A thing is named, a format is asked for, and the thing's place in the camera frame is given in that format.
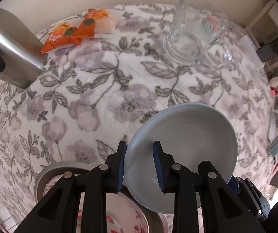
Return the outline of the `light blue white bowl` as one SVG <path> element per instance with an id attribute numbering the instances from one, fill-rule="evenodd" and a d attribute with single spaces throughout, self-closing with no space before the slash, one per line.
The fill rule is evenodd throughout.
<path id="1" fill-rule="evenodd" d="M 158 186 L 153 143 L 159 141 L 175 162 L 197 172 L 202 161 L 213 164 L 228 182 L 234 173 L 238 143 L 234 127 L 215 108 L 200 103 L 169 107 L 151 117 L 134 135 L 124 161 L 124 179 L 133 198 L 162 214 L 174 211 L 174 194 Z"/>

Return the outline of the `pink floral plate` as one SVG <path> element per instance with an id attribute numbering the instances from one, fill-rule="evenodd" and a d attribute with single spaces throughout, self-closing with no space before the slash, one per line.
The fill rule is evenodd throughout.
<path id="1" fill-rule="evenodd" d="M 62 175 L 57 175 L 49 180 L 43 190 L 38 189 L 37 196 L 46 195 L 61 177 Z M 83 192 L 78 209 L 76 232 L 81 232 L 84 196 Z M 149 224 L 142 209 L 122 192 L 106 194 L 106 223 L 107 232 L 149 232 Z"/>

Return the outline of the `round metal pan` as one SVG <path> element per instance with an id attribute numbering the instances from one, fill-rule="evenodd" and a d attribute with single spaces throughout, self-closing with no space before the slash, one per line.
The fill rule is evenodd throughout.
<path id="1" fill-rule="evenodd" d="M 34 195 L 38 203 L 49 190 L 49 186 L 54 185 L 66 171 L 71 171 L 75 175 L 85 174 L 101 163 L 79 163 L 79 162 L 59 162 L 45 167 L 35 181 Z M 140 205 L 130 194 L 125 184 L 119 194 L 127 196 L 146 216 L 149 232 L 169 232 L 169 223 L 165 214 L 150 211 Z"/>

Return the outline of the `floral grey tablecloth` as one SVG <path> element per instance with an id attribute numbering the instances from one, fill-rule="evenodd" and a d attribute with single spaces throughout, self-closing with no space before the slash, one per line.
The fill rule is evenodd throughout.
<path id="1" fill-rule="evenodd" d="M 170 106 L 200 102 L 215 107 L 238 137 L 235 175 L 266 193 L 273 162 L 268 129 L 273 99 L 263 70 L 239 43 L 231 24 L 224 35 L 234 57 L 218 70 L 221 52 L 194 66 L 171 61 L 163 50 L 174 6 L 118 5 L 111 39 L 86 39 L 50 52 L 27 89 L 0 80 L 0 202 L 22 221 L 35 206 L 35 180 L 53 163 L 100 163 L 129 142 L 152 116 Z"/>

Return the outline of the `black power adapter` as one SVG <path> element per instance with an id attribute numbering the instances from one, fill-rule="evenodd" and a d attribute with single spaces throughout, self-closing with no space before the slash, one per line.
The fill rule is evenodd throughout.
<path id="1" fill-rule="evenodd" d="M 257 55 L 259 56 L 262 62 L 266 62 L 269 59 L 272 59 L 275 56 L 275 52 L 270 43 L 261 46 L 257 51 Z"/>

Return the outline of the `white power strip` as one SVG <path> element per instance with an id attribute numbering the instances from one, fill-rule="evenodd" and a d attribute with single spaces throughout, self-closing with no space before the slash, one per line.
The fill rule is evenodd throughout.
<path id="1" fill-rule="evenodd" d="M 242 51 L 246 54 L 248 59 L 252 62 L 257 70 L 264 68 L 264 63 L 260 60 L 257 49 L 248 35 L 244 35 L 239 39 Z"/>

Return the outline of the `clear glass mug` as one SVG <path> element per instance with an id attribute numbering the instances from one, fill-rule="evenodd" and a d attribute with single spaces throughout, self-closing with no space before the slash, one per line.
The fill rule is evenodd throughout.
<path id="1" fill-rule="evenodd" d="M 224 40 L 229 20 L 222 14 L 192 7 L 190 1 L 179 0 L 164 49 L 171 59 L 184 65 L 210 58 L 213 68 L 228 66 L 234 59 Z"/>

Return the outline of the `steel thermos jug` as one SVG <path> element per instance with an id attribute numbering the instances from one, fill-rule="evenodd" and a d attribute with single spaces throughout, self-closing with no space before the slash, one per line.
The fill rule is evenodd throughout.
<path id="1" fill-rule="evenodd" d="M 0 79 L 29 87 L 41 74 L 47 55 L 43 43 L 14 14 L 0 9 Z"/>

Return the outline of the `white shelf unit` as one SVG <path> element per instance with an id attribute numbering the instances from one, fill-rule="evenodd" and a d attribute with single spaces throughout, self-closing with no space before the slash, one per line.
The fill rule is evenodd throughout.
<path id="1" fill-rule="evenodd" d="M 278 76 L 278 2 L 269 0 L 245 27 L 258 49 L 272 49 L 274 56 L 265 61 L 270 78 Z"/>

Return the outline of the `orange snack packet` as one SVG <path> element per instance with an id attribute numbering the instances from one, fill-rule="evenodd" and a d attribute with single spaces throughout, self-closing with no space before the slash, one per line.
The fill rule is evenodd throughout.
<path id="1" fill-rule="evenodd" d="M 41 54 L 46 54 L 54 49 L 69 44 L 80 45 L 80 38 L 73 38 L 77 27 L 71 26 L 69 23 L 63 22 L 55 26 L 50 32 L 40 51 Z"/>
<path id="2" fill-rule="evenodd" d="M 99 35 L 112 34 L 118 21 L 119 15 L 112 10 L 89 9 L 72 38 L 95 38 Z"/>

